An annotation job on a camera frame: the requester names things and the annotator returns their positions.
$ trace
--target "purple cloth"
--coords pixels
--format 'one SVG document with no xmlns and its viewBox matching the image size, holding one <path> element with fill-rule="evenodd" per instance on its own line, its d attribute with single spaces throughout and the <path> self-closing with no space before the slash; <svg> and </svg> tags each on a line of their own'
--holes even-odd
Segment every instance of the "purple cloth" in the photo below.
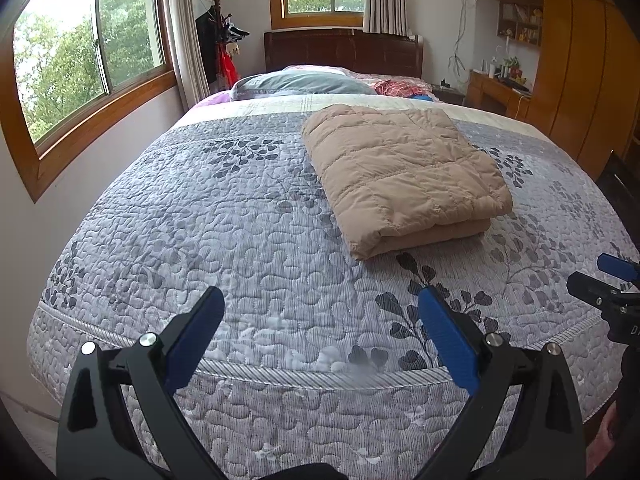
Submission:
<svg viewBox="0 0 640 480">
<path fill-rule="evenodd" d="M 203 99 L 199 103 L 193 106 L 193 108 L 200 108 L 201 106 L 209 106 L 209 105 L 219 105 L 220 103 L 228 103 L 229 99 L 229 90 L 223 90 L 222 92 L 218 92 L 217 94 L 210 95 L 209 97 Z"/>
</svg>

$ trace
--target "red plaid cloth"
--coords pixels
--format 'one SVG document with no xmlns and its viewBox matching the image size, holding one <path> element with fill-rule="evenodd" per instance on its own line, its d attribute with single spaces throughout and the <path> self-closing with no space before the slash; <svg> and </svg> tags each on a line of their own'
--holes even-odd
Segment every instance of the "red plaid cloth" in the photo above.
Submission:
<svg viewBox="0 0 640 480">
<path fill-rule="evenodd" d="M 416 86 L 406 81 L 398 81 L 394 79 L 385 79 L 373 85 L 373 89 L 377 94 L 389 97 L 412 97 L 414 95 L 431 96 L 426 88 Z"/>
</svg>

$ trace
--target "beige folded quilt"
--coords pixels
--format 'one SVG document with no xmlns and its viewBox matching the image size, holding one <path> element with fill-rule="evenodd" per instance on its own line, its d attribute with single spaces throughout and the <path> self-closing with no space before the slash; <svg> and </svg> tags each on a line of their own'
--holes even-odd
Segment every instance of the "beige folded quilt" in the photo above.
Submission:
<svg viewBox="0 0 640 480">
<path fill-rule="evenodd" d="M 437 108 L 332 105 L 302 137 L 357 260 L 486 231 L 513 206 L 494 160 Z"/>
</svg>

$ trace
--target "blue gripper pad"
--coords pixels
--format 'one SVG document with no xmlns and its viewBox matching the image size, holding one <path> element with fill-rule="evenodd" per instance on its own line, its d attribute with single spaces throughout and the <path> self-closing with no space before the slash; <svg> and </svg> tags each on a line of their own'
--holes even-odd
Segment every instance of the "blue gripper pad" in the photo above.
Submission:
<svg viewBox="0 0 640 480">
<path fill-rule="evenodd" d="M 446 304 L 424 288 L 418 296 L 418 312 L 453 381 L 472 396 L 480 385 L 476 352 L 453 321 Z"/>
<path fill-rule="evenodd" d="M 164 389 L 171 396 L 177 389 L 189 384 L 191 376 L 196 371 L 200 359 L 225 315 L 225 298 L 222 291 L 210 286 L 190 314 L 180 314 L 180 316 L 189 315 L 191 319 L 166 356 Z"/>
<path fill-rule="evenodd" d="M 598 256 L 598 268 L 602 272 L 606 272 L 625 282 L 635 282 L 640 279 L 638 269 L 634 264 L 607 253 L 602 253 Z"/>
</svg>

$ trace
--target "white wall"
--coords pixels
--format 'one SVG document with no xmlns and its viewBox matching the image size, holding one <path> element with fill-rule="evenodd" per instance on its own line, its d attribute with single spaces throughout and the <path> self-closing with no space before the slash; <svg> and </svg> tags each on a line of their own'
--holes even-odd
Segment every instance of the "white wall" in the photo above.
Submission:
<svg viewBox="0 0 640 480">
<path fill-rule="evenodd" d="M 177 88 L 145 103 L 82 152 L 34 204 L 0 132 L 0 389 L 50 414 L 30 375 L 26 337 L 47 276 L 106 187 L 182 115 Z"/>
<path fill-rule="evenodd" d="M 474 47 L 475 12 L 474 0 L 469 0 L 466 9 L 466 33 L 460 43 L 459 56 L 467 68 L 471 66 Z M 422 76 L 431 82 L 446 78 L 452 86 L 458 83 L 453 72 L 447 68 L 449 57 L 458 36 L 461 0 L 406 0 L 409 27 L 424 38 L 424 63 Z M 193 0 L 197 18 L 206 8 L 200 0 Z M 271 30 L 269 0 L 222 0 L 222 11 L 232 13 L 232 21 L 248 30 L 251 36 L 240 42 L 241 54 L 234 58 L 241 75 L 264 71 L 263 34 Z"/>
<path fill-rule="evenodd" d="M 489 64 L 493 56 L 498 60 L 498 64 L 501 64 L 505 57 L 506 40 L 499 38 L 496 34 L 499 12 L 498 0 L 478 0 L 476 3 L 476 39 L 472 68 L 480 70 L 482 60 Z M 502 47 L 499 52 L 496 52 L 497 46 Z M 534 46 L 512 42 L 509 47 L 509 56 L 518 57 L 522 75 L 527 78 L 525 86 L 532 89 L 538 71 L 540 50 Z"/>
</svg>

